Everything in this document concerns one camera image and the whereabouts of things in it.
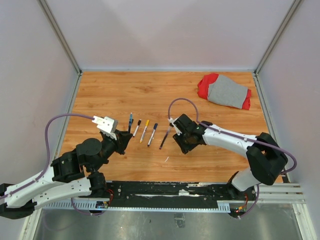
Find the purple marker pen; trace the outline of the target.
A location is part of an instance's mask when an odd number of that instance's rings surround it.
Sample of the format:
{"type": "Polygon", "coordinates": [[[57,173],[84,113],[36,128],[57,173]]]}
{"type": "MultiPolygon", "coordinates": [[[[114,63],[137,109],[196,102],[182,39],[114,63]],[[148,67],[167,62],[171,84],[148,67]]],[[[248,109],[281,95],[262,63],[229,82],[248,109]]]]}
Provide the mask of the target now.
{"type": "Polygon", "coordinates": [[[168,127],[168,129],[167,129],[167,131],[166,131],[166,133],[165,133],[165,135],[164,135],[164,137],[163,137],[163,140],[162,140],[162,142],[161,142],[161,144],[160,144],[160,146],[159,146],[159,150],[161,150],[161,149],[163,148],[164,143],[165,143],[165,141],[166,141],[166,139],[167,139],[167,137],[168,137],[171,129],[172,129],[172,126],[169,125],[169,127],[168,127]]]}

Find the white whiteboard marker pen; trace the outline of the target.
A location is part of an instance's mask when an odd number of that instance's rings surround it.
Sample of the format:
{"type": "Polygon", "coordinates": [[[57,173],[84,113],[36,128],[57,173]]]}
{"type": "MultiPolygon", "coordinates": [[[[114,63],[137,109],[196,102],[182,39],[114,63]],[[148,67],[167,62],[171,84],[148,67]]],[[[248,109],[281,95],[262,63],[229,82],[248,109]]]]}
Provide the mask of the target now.
{"type": "Polygon", "coordinates": [[[140,127],[140,125],[141,125],[141,122],[142,122],[142,120],[139,119],[138,122],[137,122],[136,128],[135,128],[135,130],[134,130],[134,132],[133,132],[133,135],[132,135],[133,137],[135,137],[135,136],[137,135],[137,132],[138,132],[138,130],[139,130],[139,127],[140,127]]]}

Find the white marker yellow end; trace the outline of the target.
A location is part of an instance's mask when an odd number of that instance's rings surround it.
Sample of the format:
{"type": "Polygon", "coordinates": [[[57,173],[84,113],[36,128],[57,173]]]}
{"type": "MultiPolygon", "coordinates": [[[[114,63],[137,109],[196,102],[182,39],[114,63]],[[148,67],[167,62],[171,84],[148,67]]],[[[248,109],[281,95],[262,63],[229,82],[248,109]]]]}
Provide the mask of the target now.
{"type": "Polygon", "coordinates": [[[147,129],[148,129],[148,126],[149,126],[149,123],[150,123],[150,120],[147,119],[139,143],[142,143],[142,142],[143,142],[144,137],[145,137],[146,132],[147,132],[147,129]]]}

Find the white blue marker pen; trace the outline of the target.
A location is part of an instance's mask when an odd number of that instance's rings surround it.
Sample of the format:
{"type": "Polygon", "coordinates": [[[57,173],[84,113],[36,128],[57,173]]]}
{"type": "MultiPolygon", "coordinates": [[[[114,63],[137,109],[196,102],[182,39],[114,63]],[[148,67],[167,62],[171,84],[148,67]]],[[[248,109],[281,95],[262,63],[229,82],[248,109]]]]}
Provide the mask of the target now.
{"type": "Polygon", "coordinates": [[[152,140],[154,138],[154,135],[155,135],[155,132],[156,132],[156,129],[158,127],[158,123],[155,123],[154,126],[153,126],[153,129],[152,129],[152,133],[151,133],[151,136],[148,140],[148,143],[147,143],[147,147],[150,147],[151,143],[152,143],[152,140]]]}

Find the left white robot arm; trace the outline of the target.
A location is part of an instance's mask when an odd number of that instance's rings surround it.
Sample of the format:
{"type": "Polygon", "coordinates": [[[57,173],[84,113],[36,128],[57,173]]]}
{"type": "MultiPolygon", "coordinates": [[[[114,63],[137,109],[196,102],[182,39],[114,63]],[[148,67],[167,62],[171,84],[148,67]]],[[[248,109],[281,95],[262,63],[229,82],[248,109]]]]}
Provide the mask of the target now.
{"type": "Polygon", "coordinates": [[[116,130],[116,138],[102,134],[102,140],[88,138],[75,149],[52,161],[44,174],[18,184],[3,183],[0,195],[1,217],[16,220],[30,216],[50,203],[76,197],[101,198],[111,193],[100,167],[113,153],[125,154],[132,138],[116,130]]]}

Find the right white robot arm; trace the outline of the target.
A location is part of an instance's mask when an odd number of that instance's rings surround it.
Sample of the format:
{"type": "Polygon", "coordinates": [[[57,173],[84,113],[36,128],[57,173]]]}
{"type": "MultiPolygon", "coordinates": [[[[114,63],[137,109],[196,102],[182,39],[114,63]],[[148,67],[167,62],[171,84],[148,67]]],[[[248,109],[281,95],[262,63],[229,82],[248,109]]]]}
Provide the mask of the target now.
{"type": "Polygon", "coordinates": [[[258,136],[240,134],[211,122],[195,122],[186,114],[168,121],[176,131],[173,138],[183,154],[198,145],[207,145],[229,150],[247,159],[248,168],[237,171],[227,182],[226,193],[232,200],[240,199],[255,185],[273,185],[288,163],[288,158],[268,133],[262,132],[258,136]]]}

